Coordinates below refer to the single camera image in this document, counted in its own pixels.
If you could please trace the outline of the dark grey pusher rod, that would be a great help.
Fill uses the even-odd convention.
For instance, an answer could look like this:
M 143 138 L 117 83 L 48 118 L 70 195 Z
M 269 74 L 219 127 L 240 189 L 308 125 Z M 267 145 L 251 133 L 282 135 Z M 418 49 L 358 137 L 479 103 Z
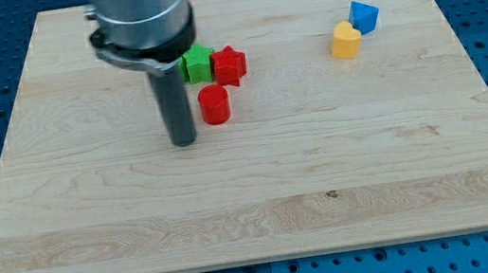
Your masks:
M 172 144 L 177 147 L 193 144 L 197 133 L 178 63 L 163 75 L 149 74 L 148 78 Z

